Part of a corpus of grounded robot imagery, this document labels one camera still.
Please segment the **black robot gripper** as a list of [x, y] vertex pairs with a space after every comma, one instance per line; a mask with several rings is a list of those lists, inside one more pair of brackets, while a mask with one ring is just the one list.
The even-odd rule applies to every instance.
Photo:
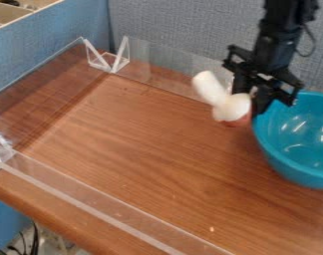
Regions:
[[315, 20], [319, 0], [264, 0], [264, 17], [259, 23], [259, 34], [253, 50], [228, 46], [228, 57], [223, 67], [233, 74], [232, 92], [249, 93], [256, 88], [252, 116], [263, 115], [275, 100], [292, 106], [304, 83], [291, 73], [293, 55], [310, 57], [297, 50], [303, 32], [316, 39], [308, 22]]

